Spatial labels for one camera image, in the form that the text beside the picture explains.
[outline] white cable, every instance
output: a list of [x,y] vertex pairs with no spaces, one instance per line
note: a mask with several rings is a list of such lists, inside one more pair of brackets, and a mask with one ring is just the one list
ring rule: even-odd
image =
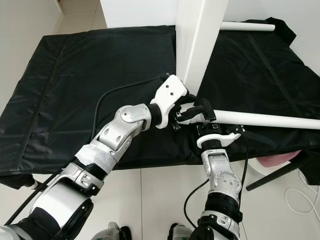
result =
[[[311,190],[317,195],[317,196],[316,196],[316,199],[315,199],[315,202],[314,202],[314,204],[313,204],[313,203],[311,202],[310,198],[308,198],[303,192],[301,192],[301,191],[299,191],[299,190],[297,190],[297,189],[295,189],[295,188],[289,188],[289,189],[287,189],[287,190],[285,191],[285,193],[284,193],[284,197],[285,197],[286,204],[288,205],[288,207],[289,207],[292,211],[294,211],[294,212],[297,213],[297,214],[307,215],[307,214],[310,214],[311,212],[314,211],[316,217],[318,218],[318,221],[320,222],[319,214],[318,214],[318,212],[317,212],[317,210],[316,210],[316,208],[315,208],[315,206],[317,205],[318,200],[319,200],[319,198],[320,198],[320,186],[318,186],[318,191],[315,191],[315,190],[314,190],[312,187],[310,187],[310,186],[307,184],[307,182],[304,180],[301,171],[299,172],[299,176],[300,176],[300,179],[304,182],[304,184],[305,184],[309,189],[311,189]],[[290,206],[290,204],[289,204],[289,202],[288,202],[288,196],[287,196],[287,194],[288,194],[288,192],[289,192],[290,190],[291,190],[291,191],[298,192],[298,193],[300,193],[302,196],[304,196],[304,197],[309,201],[310,205],[312,206],[311,210],[310,210],[310,211],[307,211],[307,212],[301,212],[301,211],[294,210],[294,209]]]

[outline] white pole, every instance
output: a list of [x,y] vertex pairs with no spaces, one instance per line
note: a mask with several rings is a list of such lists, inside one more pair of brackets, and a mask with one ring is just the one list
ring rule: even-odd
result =
[[[236,112],[236,111],[221,111],[221,110],[214,110],[214,113],[216,116],[216,120],[213,121],[213,123],[217,123],[217,124],[320,130],[320,120],[317,120],[317,119],[265,115],[265,114],[255,114],[255,113]],[[189,119],[180,123],[194,124],[194,123],[203,123],[204,121],[205,121],[204,116],[202,114],[199,114],[192,119]]]
[[225,31],[265,31],[272,32],[276,28],[272,24],[223,21],[220,30]]
[[179,0],[176,75],[197,95],[229,0]]

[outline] white column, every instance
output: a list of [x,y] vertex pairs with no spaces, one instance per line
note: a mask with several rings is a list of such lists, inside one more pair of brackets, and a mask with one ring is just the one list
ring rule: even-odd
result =
[[198,93],[229,0],[179,0],[176,19],[176,75]]

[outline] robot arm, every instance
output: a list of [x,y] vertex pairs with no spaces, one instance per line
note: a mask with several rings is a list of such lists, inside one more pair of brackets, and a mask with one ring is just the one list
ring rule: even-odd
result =
[[91,196],[98,194],[104,178],[130,146],[132,139],[150,126],[168,125],[169,112],[188,90],[175,75],[156,91],[149,105],[119,108],[114,119],[93,140],[82,146],[71,162],[34,202],[30,215],[1,228],[3,238],[72,240],[93,209]]
[[240,134],[221,135],[210,122],[215,118],[208,101],[181,111],[177,103],[188,91],[180,79],[171,75],[156,91],[149,105],[123,106],[114,119],[105,125],[93,140],[82,146],[71,162],[34,202],[30,215],[17,224],[0,227],[1,240],[73,240],[93,209],[91,196],[104,185],[104,178],[112,171],[131,144],[132,139],[150,126],[159,129],[168,125],[169,117],[176,127],[179,122],[201,114],[202,125],[197,126],[198,147],[204,169],[210,180],[205,210],[190,239],[239,240],[239,178],[230,168],[223,147]]

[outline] black covered table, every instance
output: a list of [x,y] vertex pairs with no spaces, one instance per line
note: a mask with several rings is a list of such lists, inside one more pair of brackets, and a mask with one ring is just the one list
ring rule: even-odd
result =
[[[319,77],[290,50],[294,33],[268,21],[276,32],[220,32],[198,97],[217,110],[320,119]],[[155,78],[107,96],[98,129],[118,108],[148,104],[162,83],[158,76],[175,73],[175,42],[174,26],[44,36],[1,115],[0,182],[18,188],[21,180],[14,185],[6,176],[54,173],[73,159],[90,139],[103,93]],[[115,169],[202,164],[193,132],[193,126],[142,132]],[[302,150],[298,156],[308,164],[300,169],[310,184],[320,184],[319,130],[247,126],[246,134],[250,158]],[[244,159],[245,141],[227,152],[231,161]]]

